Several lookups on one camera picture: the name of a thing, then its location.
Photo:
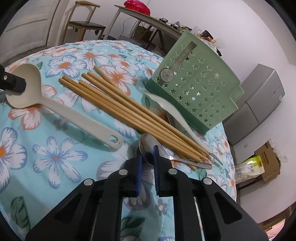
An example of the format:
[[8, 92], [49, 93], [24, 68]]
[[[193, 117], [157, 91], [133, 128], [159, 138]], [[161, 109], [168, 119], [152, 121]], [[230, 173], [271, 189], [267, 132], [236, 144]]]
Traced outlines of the wooden chopstick five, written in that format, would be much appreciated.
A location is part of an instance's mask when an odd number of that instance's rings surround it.
[[168, 124], [166, 121], [161, 119], [158, 115], [150, 111], [148, 108], [138, 103], [136, 100], [130, 97], [131, 91], [129, 86], [136, 86], [137, 80], [135, 77], [131, 76], [126, 70], [120, 67], [102, 65], [100, 67], [95, 66], [94, 71], [88, 72], [88, 75], [97, 79], [98, 82], [106, 84], [111, 90], [114, 90], [117, 95], [122, 99], [129, 102], [135, 108], [139, 109], [142, 113], [149, 116], [150, 121], [154, 121], [159, 124], [159, 127], [167, 130], [169, 133], [175, 137], [181, 139], [187, 144], [191, 145], [196, 150], [200, 151], [203, 156], [209, 156], [209, 153], [205, 151], [200, 145], [191, 140], [189, 137], [181, 133], [172, 125]]

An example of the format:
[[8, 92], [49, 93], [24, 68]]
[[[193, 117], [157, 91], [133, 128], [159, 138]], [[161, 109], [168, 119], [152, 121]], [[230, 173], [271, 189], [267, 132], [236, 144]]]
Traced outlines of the green star-pattern utensil basket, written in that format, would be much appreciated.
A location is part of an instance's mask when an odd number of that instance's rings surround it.
[[203, 135], [234, 113], [244, 94], [229, 66], [189, 31], [179, 37], [145, 88], [170, 102]]

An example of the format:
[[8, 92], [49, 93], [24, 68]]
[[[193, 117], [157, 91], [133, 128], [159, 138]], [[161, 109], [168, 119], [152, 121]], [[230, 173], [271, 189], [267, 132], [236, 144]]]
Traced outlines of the white panel door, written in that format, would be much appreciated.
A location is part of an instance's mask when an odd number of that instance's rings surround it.
[[12, 18], [1, 35], [1, 63], [46, 45], [59, 1], [28, 1]]

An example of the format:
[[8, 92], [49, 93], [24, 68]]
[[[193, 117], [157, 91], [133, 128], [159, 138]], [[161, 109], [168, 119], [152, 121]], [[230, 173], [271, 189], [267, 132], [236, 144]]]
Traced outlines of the red plastic bag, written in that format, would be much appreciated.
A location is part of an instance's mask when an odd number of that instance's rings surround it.
[[136, 0], [127, 0], [123, 4], [125, 8], [131, 9], [133, 11], [137, 11], [139, 13], [145, 14], [150, 16], [151, 11], [150, 9], [141, 1], [136, 1]]

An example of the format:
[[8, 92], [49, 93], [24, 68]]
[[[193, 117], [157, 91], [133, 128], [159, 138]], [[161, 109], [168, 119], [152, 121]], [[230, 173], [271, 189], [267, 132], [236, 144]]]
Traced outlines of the silver refrigerator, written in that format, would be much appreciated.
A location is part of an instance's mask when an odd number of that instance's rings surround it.
[[279, 106], [285, 95], [275, 69], [258, 64], [243, 81], [238, 109], [223, 121], [228, 142], [236, 145], [247, 137]]

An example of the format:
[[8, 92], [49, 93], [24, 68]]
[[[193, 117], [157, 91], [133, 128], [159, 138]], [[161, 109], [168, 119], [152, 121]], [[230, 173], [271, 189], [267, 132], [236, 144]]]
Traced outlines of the yellow-green rice bag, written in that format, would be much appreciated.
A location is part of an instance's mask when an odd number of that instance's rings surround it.
[[265, 173], [265, 168], [260, 155], [251, 157], [235, 166], [235, 182], [240, 184], [263, 173]]

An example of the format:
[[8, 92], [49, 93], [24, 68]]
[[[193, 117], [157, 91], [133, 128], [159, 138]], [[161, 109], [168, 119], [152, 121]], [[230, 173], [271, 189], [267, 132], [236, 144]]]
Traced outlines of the wooden chopstick four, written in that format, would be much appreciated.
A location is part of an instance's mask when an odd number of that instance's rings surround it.
[[207, 154], [198, 145], [179, 131], [175, 131], [158, 115], [127, 96], [117, 87], [91, 72], [83, 73], [82, 77], [88, 80], [89, 83], [80, 81], [79, 89], [87, 97], [91, 97], [92, 101], [102, 107], [108, 114], [142, 133], [153, 135], [159, 142], [178, 154], [182, 154], [196, 162], [208, 160]]

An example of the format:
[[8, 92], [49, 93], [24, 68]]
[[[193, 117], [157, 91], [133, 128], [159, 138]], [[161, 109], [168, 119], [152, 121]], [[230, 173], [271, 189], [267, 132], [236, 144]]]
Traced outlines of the white ceramic soup spoon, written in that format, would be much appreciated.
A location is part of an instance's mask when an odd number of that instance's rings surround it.
[[157, 96], [152, 93], [146, 92], [145, 95], [147, 95], [150, 99], [155, 101], [162, 109], [167, 111], [190, 135], [190, 137], [198, 144], [200, 145], [205, 151], [207, 151], [209, 154], [213, 153], [212, 150], [207, 147], [203, 142], [199, 140], [197, 135], [192, 131], [190, 126], [187, 124], [181, 113], [167, 100], [164, 98]]

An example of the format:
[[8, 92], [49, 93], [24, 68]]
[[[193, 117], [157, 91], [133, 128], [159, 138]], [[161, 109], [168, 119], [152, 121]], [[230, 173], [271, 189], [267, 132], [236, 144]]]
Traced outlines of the wooden chair dark seat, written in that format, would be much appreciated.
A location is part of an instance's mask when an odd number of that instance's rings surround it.
[[[85, 21], [72, 21], [71, 20], [73, 14], [74, 14], [74, 11], [78, 6], [85, 6], [85, 7], [91, 8], [91, 12]], [[75, 1], [74, 7], [71, 10], [71, 13], [70, 13], [69, 18], [68, 18], [66, 25], [65, 25], [65, 29], [64, 29], [64, 32], [62, 35], [62, 44], [64, 44], [66, 33], [69, 28], [72, 28], [74, 30], [74, 32], [76, 32], [76, 33], [79, 32], [79, 38], [78, 38], [79, 42], [83, 41], [87, 30], [89, 30], [89, 31], [93, 30], [95, 35], [98, 35], [98, 39], [101, 39], [106, 27], [103, 25], [91, 22], [91, 19], [94, 15], [96, 9], [98, 9], [98, 8], [100, 8], [99, 4], [95, 4], [90, 1]]]

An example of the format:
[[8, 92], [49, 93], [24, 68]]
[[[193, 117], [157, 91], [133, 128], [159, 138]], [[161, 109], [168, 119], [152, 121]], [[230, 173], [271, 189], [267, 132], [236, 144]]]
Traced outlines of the floral blue tablecloth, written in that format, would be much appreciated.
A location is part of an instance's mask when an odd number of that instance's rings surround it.
[[[36, 65], [44, 96], [123, 137], [123, 146], [115, 151], [45, 107], [10, 107], [1, 91], [1, 213], [13, 234], [25, 240], [26, 234], [82, 181], [107, 178], [134, 157], [138, 144], [140, 134], [136, 130], [82, 99], [58, 79], [65, 75], [89, 83], [81, 75], [94, 71], [94, 66], [120, 67], [137, 80], [136, 86], [129, 86], [130, 97], [164, 119], [164, 110], [143, 95], [143, 83], [162, 60], [161, 56], [126, 41], [93, 40], [39, 51], [6, 68], [6, 72], [12, 73], [25, 63]], [[236, 200], [234, 162], [222, 123], [205, 136], [194, 133], [223, 164], [212, 161], [211, 170], [192, 170], [178, 162], [172, 162], [173, 167], [197, 180], [211, 178]], [[120, 240], [175, 240], [173, 198], [156, 195], [153, 171], [145, 163], [140, 195], [123, 200]]]

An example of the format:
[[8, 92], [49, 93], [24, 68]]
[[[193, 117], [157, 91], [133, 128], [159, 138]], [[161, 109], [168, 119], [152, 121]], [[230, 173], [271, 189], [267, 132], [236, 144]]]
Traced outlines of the brown cardboard box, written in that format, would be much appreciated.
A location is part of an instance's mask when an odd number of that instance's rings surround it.
[[264, 183], [274, 180], [280, 174], [280, 161], [270, 142], [267, 141], [254, 154], [260, 156], [262, 160], [265, 172], [261, 176]]

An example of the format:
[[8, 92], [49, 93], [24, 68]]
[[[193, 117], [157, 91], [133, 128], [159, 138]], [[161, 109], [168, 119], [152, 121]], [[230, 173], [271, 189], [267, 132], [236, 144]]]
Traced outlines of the cream plastic rice ladle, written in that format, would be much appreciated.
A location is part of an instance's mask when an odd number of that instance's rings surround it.
[[56, 100], [44, 96], [42, 94], [41, 74], [36, 65], [30, 63], [20, 65], [11, 74], [17, 80], [26, 83], [26, 87], [21, 93], [6, 91], [6, 99], [13, 108], [28, 108], [40, 104], [113, 149], [118, 150], [123, 145], [121, 134]]

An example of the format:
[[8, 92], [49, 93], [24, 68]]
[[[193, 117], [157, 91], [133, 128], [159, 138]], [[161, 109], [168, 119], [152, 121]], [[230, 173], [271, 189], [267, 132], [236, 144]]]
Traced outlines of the long grey work table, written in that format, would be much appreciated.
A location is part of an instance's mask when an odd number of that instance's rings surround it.
[[146, 50], [149, 48], [149, 46], [154, 45], [152, 43], [152, 41], [153, 41], [154, 37], [156, 36], [156, 34], [159, 34], [159, 40], [161, 42], [161, 50], [163, 50], [164, 52], [166, 51], [166, 49], [165, 49], [165, 43], [164, 43], [164, 38], [163, 38], [162, 32], [166, 33], [167, 35], [174, 38], [175, 40], [179, 39], [179, 37], [181, 37], [181, 35], [183, 34], [180, 30], [177, 30], [174, 27], [169, 26], [167, 23], [164, 23], [161, 20], [153, 18], [152, 16], [148, 16], [148, 15], [145, 15], [145, 14], [140, 13], [138, 11], [134, 11], [134, 10], [131, 10], [131, 9], [128, 9], [123, 6], [119, 6], [119, 5], [115, 5], [115, 7], [117, 8], [117, 12], [115, 13], [107, 30], [104, 32], [105, 33], [104, 38], [103, 38], [104, 40], [107, 40], [118, 16], [120, 15], [120, 13], [124, 13], [132, 18], [137, 19], [136, 26], [132, 28], [132, 33], [130, 34], [130, 37], [133, 35], [135, 29], [140, 24], [140, 22], [143, 22], [143, 23], [149, 25], [146, 32], [149, 31], [151, 29], [151, 27], [154, 27], [156, 29], [155, 33], [152, 35], [151, 39], [147, 42], [147, 44], [145, 46]]

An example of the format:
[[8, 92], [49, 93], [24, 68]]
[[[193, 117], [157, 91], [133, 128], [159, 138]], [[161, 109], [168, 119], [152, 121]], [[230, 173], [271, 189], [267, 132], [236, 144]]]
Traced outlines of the metal spoon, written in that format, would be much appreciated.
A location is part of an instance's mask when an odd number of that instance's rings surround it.
[[158, 147], [159, 155], [163, 158], [170, 160], [170, 161], [177, 161], [177, 162], [189, 164], [194, 167], [203, 168], [203, 169], [207, 169], [207, 170], [212, 169], [211, 164], [203, 163], [203, 162], [197, 163], [197, 162], [194, 162], [191, 160], [185, 160], [185, 159], [168, 154], [166, 152], [166, 150], [164, 149], [164, 147], [156, 140], [156, 138], [154, 138], [152, 135], [150, 135], [148, 133], [144, 133], [140, 136], [140, 139], [139, 139], [139, 149], [140, 149], [140, 152], [142, 153], [143, 157], [151, 165], [153, 165], [153, 162], [149, 161], [147, 156], [153, 154], [153, 149], [155, 146]]

